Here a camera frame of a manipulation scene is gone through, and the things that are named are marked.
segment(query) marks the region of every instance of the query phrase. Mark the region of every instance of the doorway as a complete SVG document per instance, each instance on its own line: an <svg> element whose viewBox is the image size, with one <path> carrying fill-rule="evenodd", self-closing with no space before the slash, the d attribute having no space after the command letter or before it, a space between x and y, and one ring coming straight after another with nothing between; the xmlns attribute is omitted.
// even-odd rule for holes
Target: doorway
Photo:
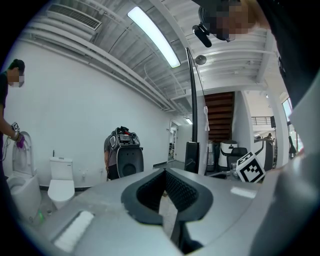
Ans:
<svg viewBox="0 0 320 256"><path fill-rule="evenodd" d="M171 120L169 135L168 162L174 161L176 158L176 141L178 135L178 125Z"/></svg>

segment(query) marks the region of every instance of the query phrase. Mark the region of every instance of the white toilet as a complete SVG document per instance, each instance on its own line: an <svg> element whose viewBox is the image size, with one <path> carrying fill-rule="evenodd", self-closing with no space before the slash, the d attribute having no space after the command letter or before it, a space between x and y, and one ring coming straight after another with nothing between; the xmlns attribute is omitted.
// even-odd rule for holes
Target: white toilet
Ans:
<svg viewBox="0 0 320 256"><path fill-rule="evenodd" d="M75 195L72 159L50 157L51 178L48 196L57 209L66 205Z"/></svg>
<svg viewBox="0 0 320 256"><path fill-rule="evenodd" d="M33 147L30 135L22 131L23 148L14 143L12 149L12 175L6 180L11 196L22 217L33 222L37 216L41 193L33 162Z"/></svg>

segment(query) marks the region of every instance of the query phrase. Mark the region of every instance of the fluorescent light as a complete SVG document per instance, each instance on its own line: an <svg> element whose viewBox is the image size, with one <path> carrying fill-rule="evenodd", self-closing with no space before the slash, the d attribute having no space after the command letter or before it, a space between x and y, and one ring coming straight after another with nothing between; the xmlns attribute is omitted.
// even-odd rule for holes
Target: fluorescent light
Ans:
<svg viewBox="0 0 320 256"><path fill-rule="evenodd" d="M189 125L192 125L192 121L190 120L190 118L186 118L185 120L188 122Z"/></svg>
<svg viewBox="0 0 320 256"><path fill-rule="evenodd" d="M136 6L128 12L128 17L132 19L148 35L148 37L150 37L154 44L159 48L160 52L162 52L165 59L169 62L171 68L180 66L180 62L171 45L143 10Z"/></svg>

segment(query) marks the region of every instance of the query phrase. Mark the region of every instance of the man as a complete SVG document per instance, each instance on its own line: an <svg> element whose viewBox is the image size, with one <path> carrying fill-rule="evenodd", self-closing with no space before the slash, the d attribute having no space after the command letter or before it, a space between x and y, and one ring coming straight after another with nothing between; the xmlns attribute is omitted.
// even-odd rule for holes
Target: man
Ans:
<svg viewBox="0 0 320 256"><path fill-rule="evenodd" d="M111 149L111 137L112 134L110 134L104 141L104 163L108 180L115 180L119 178L117 169L117 152Z"/></svg>
<svg viewBox="0 0 320 256"><path fill-rule="evenodd" d="M318 2L289 0L192 0L206 30L223 41L254 28L271 29L280 54L280 73L295 107L315 78L320 62L314 26Z"/></svg>
<svg viewBox="0 0 320 256"><path fill-rule="evenodd" d="M269 132L268 136L266 137L266 139L272 140L272 134L271 132Z"/></svg>
<svg viewBox="0 0 320 256"><path fill-rule="evenodd" d="M6 107L6 97L8 94L8 85L11 87L21 87L24 84L25 63L20 59L15 59L7 69L7 71L0 74L0 171L3 171L3 137L4 134L10 139L17 142L19 148L23 147L25 138L22 134L14 131L10 124L4 119L4 110Z"/></svg>

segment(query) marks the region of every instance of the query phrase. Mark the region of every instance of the gray floor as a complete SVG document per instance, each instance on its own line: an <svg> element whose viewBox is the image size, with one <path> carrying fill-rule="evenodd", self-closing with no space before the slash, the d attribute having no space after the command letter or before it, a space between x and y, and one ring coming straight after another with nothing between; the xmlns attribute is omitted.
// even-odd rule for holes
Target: gray floor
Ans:
<svg viewBox="0 0 320 256"><path fill-rule="evenodd" d="M177 168L177 169L184 170L185 163L174 160L172 162L167 162L165 164L158 165L158 166L154 167L153 169L158 169L158 168Z"/></svg>
<svg viewBox="0 0 320 256"><path fill-rule="evenodd" d="M38 210L37 216L31 222L34 227L40 227L50 216L57 211L57 208L52 203L51 199L48 196L48 191L41 190L41 203ZM81 194L82 192L75 192L74 196Z"/></svg>
<svg viewBox="0 0 320 256"><path fill-rule="evenodd" d="M177 166L179 164L183 164L184 166L184 163L180 163L180 162L177 162L177 163L173 165ZM76 192L75 196L78 196L81 193L82 192ZM49 198L47 191L41 191L41 196L42 196L42 199L41 199L41 204L39 207L38 214L31 223L36 229L38 229L42 223L48 220L50 216L57 211L55 205L52 203L51 199ZM163 216L163 229L169 238L171 237L172 231L174 229L177 213L178 213L178 210L170 200L169 196L168 195L162 196L160 201L159 214Z"/></svg>

